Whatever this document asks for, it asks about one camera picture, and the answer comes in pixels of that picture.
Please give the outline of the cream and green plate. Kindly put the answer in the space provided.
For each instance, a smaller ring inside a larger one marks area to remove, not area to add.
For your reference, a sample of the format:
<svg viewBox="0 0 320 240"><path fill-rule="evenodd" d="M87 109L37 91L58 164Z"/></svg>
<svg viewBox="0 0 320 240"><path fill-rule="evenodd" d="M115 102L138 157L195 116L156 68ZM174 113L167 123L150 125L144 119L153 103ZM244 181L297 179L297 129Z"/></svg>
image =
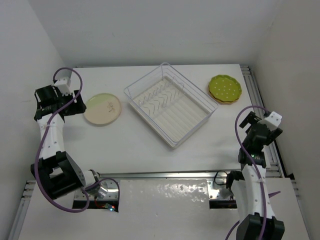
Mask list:
<svg viewBox="0 0 320 240"><path fill-rule="evenodd" d="M85 103L84 118L93 125L105 126L117 120L122 112L120 100L111 93L99 93Z"/></svg>

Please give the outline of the yellow dotted plate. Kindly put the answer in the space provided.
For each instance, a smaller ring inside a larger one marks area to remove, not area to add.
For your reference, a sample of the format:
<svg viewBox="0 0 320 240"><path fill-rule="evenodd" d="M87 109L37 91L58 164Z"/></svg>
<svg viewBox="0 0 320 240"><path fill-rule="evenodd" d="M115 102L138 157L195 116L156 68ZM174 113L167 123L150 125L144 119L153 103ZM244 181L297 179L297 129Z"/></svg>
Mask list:
<svg viewBox="0 0 320 240"><path fill-rule="evenodd" d="M208 92L215 101L224 105L236 103L242 95L241 90L226 88L220 90L218 88L208 89Z"/></svg>

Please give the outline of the green dotted plate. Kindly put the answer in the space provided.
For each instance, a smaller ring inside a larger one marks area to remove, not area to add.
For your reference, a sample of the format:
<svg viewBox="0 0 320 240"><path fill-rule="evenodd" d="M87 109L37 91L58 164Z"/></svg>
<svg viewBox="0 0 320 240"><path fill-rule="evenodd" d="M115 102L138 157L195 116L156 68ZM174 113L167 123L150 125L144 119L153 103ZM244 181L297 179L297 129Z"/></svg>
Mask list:
<svg viewBox="0 0 320 240"><path fill-rule="evenodd" d="M208 89L212 90L213 88L218 88L218 90L234 89L242 91L240 83L235 78L224 74L219 74L211 78L210 82L208 83Z"/></svg>

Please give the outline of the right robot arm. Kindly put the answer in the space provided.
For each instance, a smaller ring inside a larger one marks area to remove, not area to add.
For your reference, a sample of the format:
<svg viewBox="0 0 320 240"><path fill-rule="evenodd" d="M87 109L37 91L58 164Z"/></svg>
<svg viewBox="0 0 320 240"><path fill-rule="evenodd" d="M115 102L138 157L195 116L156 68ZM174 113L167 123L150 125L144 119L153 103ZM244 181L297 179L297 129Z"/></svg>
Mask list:
<svg viewBox="0 0 320 240"><path fill-rule="evenodd" d="M263 148L283 132L282 116L266 111L263 118L250 112L236 128L244 128L238 162L241 170L227 174L226 188L235 196L239 221L234 229L238 240L280 240L285 233L284 222L278 220L270 203L266 185L267 164Z"/></svg>

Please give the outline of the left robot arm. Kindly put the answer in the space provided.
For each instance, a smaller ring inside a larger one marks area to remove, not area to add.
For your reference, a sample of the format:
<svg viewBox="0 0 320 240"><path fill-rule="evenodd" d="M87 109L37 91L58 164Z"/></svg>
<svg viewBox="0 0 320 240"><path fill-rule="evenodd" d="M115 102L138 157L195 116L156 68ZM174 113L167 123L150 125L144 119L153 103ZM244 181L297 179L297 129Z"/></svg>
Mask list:
<svg viewBox="0 0 320 240"><path fill-rule="evenodd" d="M78 90L71 91L68 83L55 82L35 90L37 109L34 120L40 128L44 143L38 157L38 173L44 192L58 199L81 187L89 194L97 193L94 183L98 173L83 171L66 152L63 140L65 117L83 114L86 110Z"/></svg>

